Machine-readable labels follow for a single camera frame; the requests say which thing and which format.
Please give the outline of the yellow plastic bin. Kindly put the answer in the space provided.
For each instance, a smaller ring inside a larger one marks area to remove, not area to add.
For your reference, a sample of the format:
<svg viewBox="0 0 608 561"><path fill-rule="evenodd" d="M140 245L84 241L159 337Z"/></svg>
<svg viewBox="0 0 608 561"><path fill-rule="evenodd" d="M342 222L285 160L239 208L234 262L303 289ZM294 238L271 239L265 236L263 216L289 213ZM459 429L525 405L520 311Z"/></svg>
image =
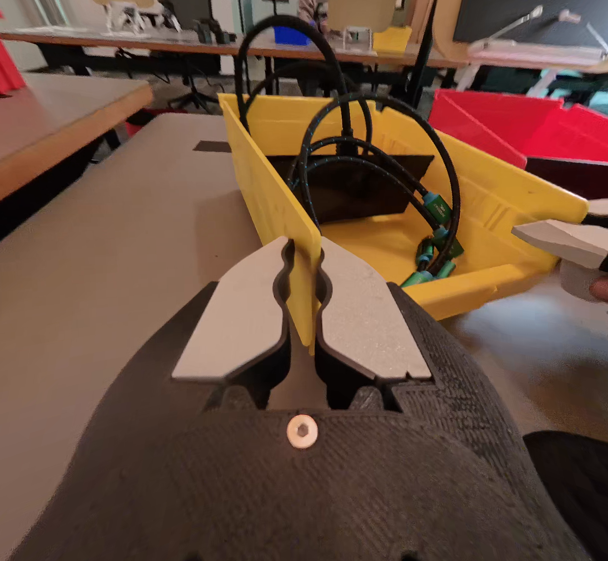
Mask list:
<svg viewBox="0 0 608 561"><path fill-rule="evenodd" d="M302 343L312 349L319 307L314 273L322 234L268 158L299 154L311 119L329 100L258 97L247 116L249 134L239 121L236 95L221 94L218 99L235 177L262 244L280 236L295 241L287 306ZM406 293L440 321L530 289L553 269L556 258L512 235L513 227L549 219L578 224L589 204L444 132L438 136L459 178L462 213L457 239L465 253L450 277L407 288ZM430 232L410 206L401 214L325 224L322 230L396 284L413 272L416 248Z"/></svg>

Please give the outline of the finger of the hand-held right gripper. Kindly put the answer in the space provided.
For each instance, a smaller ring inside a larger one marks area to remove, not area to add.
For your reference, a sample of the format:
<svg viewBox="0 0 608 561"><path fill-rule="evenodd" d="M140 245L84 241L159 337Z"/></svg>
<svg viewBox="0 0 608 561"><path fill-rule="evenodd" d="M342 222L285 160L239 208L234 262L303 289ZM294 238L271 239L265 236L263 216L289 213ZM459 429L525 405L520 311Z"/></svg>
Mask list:
<svg viewBox="0 0 608 561"><path fill-rule="evenodd" d="M608 199L588 200L588 212L582 225L607 226Z"/></svg>
<svg viewBox="0 0 608 561"><path fill-rule="evenodd" d="M564 261L587 269L607 269L607 229L543 220L514 226L512 234Z"/></svg>

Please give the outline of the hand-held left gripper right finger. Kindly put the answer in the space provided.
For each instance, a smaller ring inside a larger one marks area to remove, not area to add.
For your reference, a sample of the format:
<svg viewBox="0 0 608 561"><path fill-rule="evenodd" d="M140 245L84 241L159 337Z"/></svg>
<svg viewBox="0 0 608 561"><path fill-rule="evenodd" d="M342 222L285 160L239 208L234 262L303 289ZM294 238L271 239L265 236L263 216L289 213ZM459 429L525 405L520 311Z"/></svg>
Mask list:
<svg viewBox="0 0 608 561"><path fill-rule="evenodd" d="M315 295L317 340L367 379L430 379L389 285L355 254L322 238Z"/></svg>

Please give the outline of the red flexible tub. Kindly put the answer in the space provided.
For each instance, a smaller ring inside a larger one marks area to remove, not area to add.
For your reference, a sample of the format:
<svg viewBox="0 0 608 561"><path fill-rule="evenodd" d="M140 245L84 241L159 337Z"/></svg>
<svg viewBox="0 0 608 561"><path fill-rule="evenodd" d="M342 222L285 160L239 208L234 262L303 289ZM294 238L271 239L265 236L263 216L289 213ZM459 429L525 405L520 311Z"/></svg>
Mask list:
<svg viewBox="0 0 608 561"><path fill-rule="evenodd" d="M16 67L9 51L1 41L1 97L20 90L26 86L26 81Z"/></svg>

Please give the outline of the red plastic bin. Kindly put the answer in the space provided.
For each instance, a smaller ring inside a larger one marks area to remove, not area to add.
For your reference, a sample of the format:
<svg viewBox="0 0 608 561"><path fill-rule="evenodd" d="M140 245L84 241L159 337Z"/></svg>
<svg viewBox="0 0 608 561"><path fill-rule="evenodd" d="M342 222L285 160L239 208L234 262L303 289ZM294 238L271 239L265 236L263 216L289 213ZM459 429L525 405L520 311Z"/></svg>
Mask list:
<svg viewBox="0 0 608 561"><path fill-rule="evenodd" d="M607 117L563 100L435 92L429 123L588 200L607 198Z"/></svg>

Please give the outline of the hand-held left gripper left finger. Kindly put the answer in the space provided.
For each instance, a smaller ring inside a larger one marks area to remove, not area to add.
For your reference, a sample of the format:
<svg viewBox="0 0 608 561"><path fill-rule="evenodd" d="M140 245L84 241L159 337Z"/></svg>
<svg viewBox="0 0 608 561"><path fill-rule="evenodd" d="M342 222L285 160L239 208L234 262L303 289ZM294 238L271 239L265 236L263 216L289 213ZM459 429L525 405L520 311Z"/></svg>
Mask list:
<svg viewBox="0 0 608 561"><path fill-rule="evenodd" d="M230 268L217 283L173 379L234 379L287 340L293 240L278 237Z"/></svg>

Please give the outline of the black HDMI switch box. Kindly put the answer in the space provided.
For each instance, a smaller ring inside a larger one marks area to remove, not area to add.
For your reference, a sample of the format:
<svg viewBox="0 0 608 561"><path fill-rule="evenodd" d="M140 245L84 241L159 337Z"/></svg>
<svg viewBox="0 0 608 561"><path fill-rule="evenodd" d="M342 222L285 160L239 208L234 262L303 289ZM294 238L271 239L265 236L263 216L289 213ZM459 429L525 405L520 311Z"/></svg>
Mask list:
<svg viewBox="0 0 608 561"><path fill-rule="evenodd" d="M429 169L433 155L394 155L417 181ZM286 181L294 156L271 156L269 162L279 176ZM402 182L409 191L415 192L414 185L399 170L376 156L367 159ZM353 162L331 162L314 168L308 173L309 190L319 224L356 220L378 215L403 213L410 199L406 194L381 173Z"/></svg>

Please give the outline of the blue plastic bin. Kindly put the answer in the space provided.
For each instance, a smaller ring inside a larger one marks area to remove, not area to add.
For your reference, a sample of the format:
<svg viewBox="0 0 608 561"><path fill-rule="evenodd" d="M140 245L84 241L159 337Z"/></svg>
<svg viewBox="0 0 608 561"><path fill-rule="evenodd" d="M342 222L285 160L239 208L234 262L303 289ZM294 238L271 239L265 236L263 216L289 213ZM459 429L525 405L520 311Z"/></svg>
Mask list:
<svg viewBox="0 0 608 561"><path fill-rule="evenodd" d="M273 27L274 40L277 45L285 47L307 47L311 39L302 32L284 26Z"/></svg>

